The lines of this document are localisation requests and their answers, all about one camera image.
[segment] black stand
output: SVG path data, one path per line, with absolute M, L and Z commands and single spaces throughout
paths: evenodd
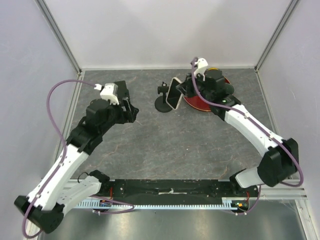
M 172 108 L 166 103 L 166 97 L 169 87 L 165 82 L 162 82 L 161 86 L 158 86 L 158 94 L 162 93 L 162 96 L 159 96 L 155 102 L 154 106 L 161 113 L 168 113 L 172 110 Z

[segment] red bowl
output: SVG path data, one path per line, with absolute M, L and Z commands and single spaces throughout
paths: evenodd
M 226 79 L 226 78 L 224 78 L 224 79 L 227 84 L 230 84 L 228 79 Z M 198 97 L 198 96 L 185 97 L 184 96 L 183 98 L 186 101 L 186 103 L 189 104 L 194 109 L 197 109 L 197 110 L 203 111 L 203 112 L 211 112 L 209 104 L 202 101 L 200 99 L 200 97 Z

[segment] white backdrop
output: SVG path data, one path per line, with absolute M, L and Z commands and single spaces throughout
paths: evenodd
M 46 0 L 82 68 L 253 67 L 290 0 Z
M 47 94 L 77 73 L 35 1 L 1 1 L 0 23 L 0 239 L 20 240 L 23 215 L 14 201 L 45 176 L 59 143 L 47 116 Z M 52 95 L 60 127 L 73 88 L 66 84 Z
M 300 1 L 259 74 L 281 136 L 299 144 L 305 189 L 320 228 L 320 2 Z

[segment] shiny metal surface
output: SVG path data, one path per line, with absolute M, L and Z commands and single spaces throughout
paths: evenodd
M 294 201 L 261 201 L 247 216 L 218 210 L 137 210 L 98 216 L 74 209 L 41 240 L 305 240 Z

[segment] reflective floor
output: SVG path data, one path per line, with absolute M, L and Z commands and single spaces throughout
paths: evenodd
M 218 210 L 137 210 L 98 216 L 74 209 L 41 240 L 305 240 L 294 201 L 260 201 L 247 216 Z
M 113 126 L 103 142 L 73 175 L 98 169 L 112 179 L 228 179 L 261 161 L 257 150 L 232 126 L 213 113 L 200 112 L 184 100 L 178 110 L 158 112 L 157 87 L 172 77 L 185 79 L 189 71 L 110 70 L 86 71 L 84 80 L 111 83 L 125 80 L 132 104 L 140 109 L 135 123 Z M 234 95 L 259 121 L 270 120 L 253 69 L 223 69 L 235 88 Z M 99 92 L 82 86 L 73 127 Z

